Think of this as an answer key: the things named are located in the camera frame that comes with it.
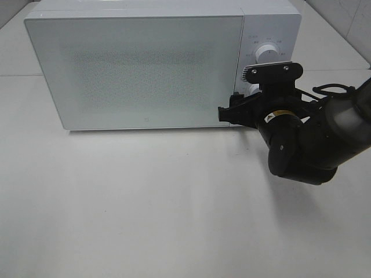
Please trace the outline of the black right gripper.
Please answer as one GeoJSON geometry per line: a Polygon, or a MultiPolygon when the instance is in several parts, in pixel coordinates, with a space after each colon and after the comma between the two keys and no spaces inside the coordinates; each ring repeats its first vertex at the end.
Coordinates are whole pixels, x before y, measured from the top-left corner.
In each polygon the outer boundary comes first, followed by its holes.
{"type": "Polygon", "coordinates": [[[294,85],[303,72],[302,65],[292,61],[246,66],[242,80],[260,84],[261,93],[245,97],[234,92],[227,108],[218,107],[219,122],[258,129],[269,148],[268,168],[278,177],[322,175],[315,161],[322,123],[305,111],[312,103],[303,101],[294,85]]]}

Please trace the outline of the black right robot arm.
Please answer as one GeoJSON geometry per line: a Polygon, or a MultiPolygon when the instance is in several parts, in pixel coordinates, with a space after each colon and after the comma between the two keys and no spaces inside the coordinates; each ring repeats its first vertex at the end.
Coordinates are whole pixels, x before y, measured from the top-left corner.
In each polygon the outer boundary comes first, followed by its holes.
{"type": "Polygon", "coordinates": [[[338,167],[370,147],[370,81],[360,87],[314,87],[309,101],[295,83],[303,67],[292,61],[250,65],[242,80],[259,86],[231,95],[218,109],[221,122],[251,127],[268,146],[268,167],[278,177],[321,185],[338,167]]]}

